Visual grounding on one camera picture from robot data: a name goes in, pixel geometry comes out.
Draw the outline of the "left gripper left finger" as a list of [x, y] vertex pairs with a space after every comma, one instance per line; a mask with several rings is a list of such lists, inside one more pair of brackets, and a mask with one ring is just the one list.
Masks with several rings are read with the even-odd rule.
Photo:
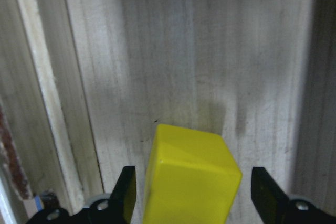
[[123, 167], [110, 194], [92, 202], [78, 213], [70, 215], [63, 208], [44, 209], [34, 214], [28, 223], [130, 223], [137, 199], [134, 166]]

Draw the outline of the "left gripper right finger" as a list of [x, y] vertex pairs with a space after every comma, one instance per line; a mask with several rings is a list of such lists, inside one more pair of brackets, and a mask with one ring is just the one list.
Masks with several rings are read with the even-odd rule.
[[251, 199], [263, 223], [335, 223], [310, 200], [287, 195], [264, 167], [253, 167]]

